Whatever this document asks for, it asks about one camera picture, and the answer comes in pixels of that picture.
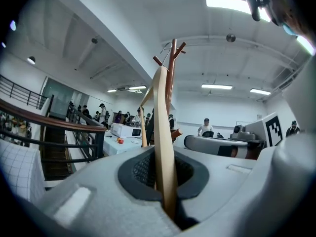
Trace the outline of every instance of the dark stairs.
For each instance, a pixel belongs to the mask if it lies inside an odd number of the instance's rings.
[[[53,119],[62,119],[58,116],[50,116]],[[61,129],[46,127],[45,141],[65,144],[65,131]],[[44,159],[66,160],[66,148],[45,146],[43,151]],[[63,180],[72,174],[67,163],[42,163],[46,181]]]

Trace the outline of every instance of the white box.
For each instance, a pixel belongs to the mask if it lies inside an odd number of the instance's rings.
[[[254,132],[259,140],[265,140],[267,147],[276,146],[282,139],[282,129],[277,113],[272,113],[245,126],[246,132]]]
[[[112,123],[111,133],[118,138],[139,138],[142,137],[142,128]]]

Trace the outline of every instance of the black mesh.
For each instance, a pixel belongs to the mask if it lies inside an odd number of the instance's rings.
[[[135,164],[133,174],[136,180],[154,188],[156,180],[155,154],[150,154]]]
[[[175,163],[178,186],[180,186],[193,176],[194,169],[190,164],[184,162],[178,157],[175,157]],[[148,187],[154,188],[156,180],[155,154],[150,154],[143,160],[136,163],[133,168],[133,174],[136,180]]]

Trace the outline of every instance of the grid paper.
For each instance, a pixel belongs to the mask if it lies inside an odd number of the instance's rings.
[[[33,204],[44,195],[45,178],[38,149],[0,140],[0,166],[14,194]]]

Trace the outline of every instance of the fluorescent light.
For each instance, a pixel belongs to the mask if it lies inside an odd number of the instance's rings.
[[[30,59],[30,58],[28,58],[28,62],[31,63],[31,64],[33,64],[33,65],[35,64],[35,61],[33,61],[33,60]]]
[[[146,89],[146,86],[130,87],[129,89],[131,89],[131,90],[134,90],[134,89]]]
[[[302,36],[297,37],[297,41],[310,53],[312,56],[315,55],[315,48],[310,44],[310,42]]]
[[[15,31],[16,30],[16,25],[15,25],[15,21],[12,20],[11,23],[10,23],[10,28]]]
[[[225,8],[225,9],[241,11],[249,15],[251,14],[250,8],[246,0],[206,0],[206,5],[208,7]],[[259,11],[260,11],[260,16],[263,20],[266,20],[268,22],[271,21],[265,9],[260,9]]]
[[[216,85],[216,84],[202,84],[202,88],[210,88],[210,89],[232,89],[233,86],[228,86],[228,85]]]
[[[263,94],[263,95],[270,95],[270,94],[271,94],[271,92],[264,91],[264,90],[259,90],[259,89],[251,89],[250,92],[258,93],[258,94]]]

